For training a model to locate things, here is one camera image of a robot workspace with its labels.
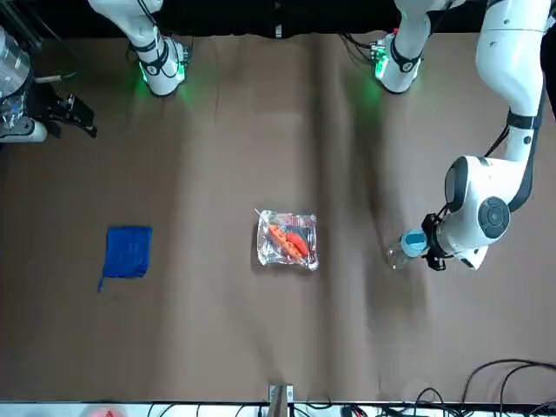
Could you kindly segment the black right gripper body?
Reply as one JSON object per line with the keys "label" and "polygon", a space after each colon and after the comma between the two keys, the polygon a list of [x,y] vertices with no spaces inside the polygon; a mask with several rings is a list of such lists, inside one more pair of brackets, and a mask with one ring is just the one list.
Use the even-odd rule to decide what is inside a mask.
{"label": "black right gripper body", "polygon": [[45,120],[55,121],[52,110],[60,100],[61,97],[50,84],[33,82],[26,99],[27,115],[41,124]]}

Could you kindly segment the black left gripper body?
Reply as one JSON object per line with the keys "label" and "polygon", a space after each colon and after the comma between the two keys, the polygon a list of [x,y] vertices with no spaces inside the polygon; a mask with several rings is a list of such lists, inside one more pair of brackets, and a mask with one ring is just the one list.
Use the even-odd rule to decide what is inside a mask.
{"label": "black left gripper body", "polygon": [[438,243],[437,235],[436,235],[437,226],[432,225],[427,229],[427,242],[429,250],[427,255],[432,258],[441,258],[441,247]]}

